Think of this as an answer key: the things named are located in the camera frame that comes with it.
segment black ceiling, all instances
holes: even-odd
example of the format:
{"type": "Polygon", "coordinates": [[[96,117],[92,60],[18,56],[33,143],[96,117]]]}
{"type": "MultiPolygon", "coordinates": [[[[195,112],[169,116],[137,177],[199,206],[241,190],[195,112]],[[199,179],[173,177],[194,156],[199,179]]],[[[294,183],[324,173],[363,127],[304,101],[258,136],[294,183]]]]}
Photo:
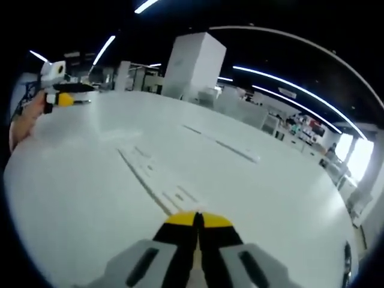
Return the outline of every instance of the black ceiling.
{"type": "MultiPolygon", "coordinates": [[[[30,27],[31,31],[39,31],[33,33],[33,37],[27,36],[30,49],[50,61],[57,61],[67,52],[97,53],[111,35],[116,35],[100,65],[118,65],[126,59],[141,64],[162,63],[162,69],[166,69],[177,36],[207,31],[212,26],[254,25],[293,33],[334,50],[384,99],[379,4],[369,1],[355,5],[305,0],[159,0],[144,13],[134,14],[135,8],[144,1],[81,1],[71,5],[63,3],[54,10],[42,7],[39,11],[48,25],[30,27]]],[[[21,11],[20,17],[30,17],[28,9],[21,11]]],[[[238,86],[251,89],[254,84],[275,92],[278,87],[284,87],[262,76],[235,71],[232,66],[254,68],[308,89],[356,122],[384,127],[383,110],[373,94],[353,73],[325,53],[266,32],[209,33],[227,47],[221,75],[233,78],[238,86]]],[[[331,122],[340,121],[311,97],[294,92],[303,105],[331,122]]]]}

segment white tabletop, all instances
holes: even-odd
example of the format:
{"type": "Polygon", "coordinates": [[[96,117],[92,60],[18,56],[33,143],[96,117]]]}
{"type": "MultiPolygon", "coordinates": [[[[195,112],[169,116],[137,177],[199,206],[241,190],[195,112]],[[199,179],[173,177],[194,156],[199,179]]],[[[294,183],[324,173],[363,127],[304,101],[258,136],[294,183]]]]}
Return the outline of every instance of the white tabletop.
{"type": "Polygon", "coordinates": [[[132,144],[230,219],[302,287],[339,288],[344,245],[358,257],[344,202],[326,172],[283,142],[190,103],[144,92],[90,92],[84,106],[42,116],[5,171],[10,211],[53,284],[85,285],[167,218],[122,161],[132,144]],[[202,132],[197,134],[183,125],[202,132]],[[213,139],[252,157],[252,163],[213,139]]]}

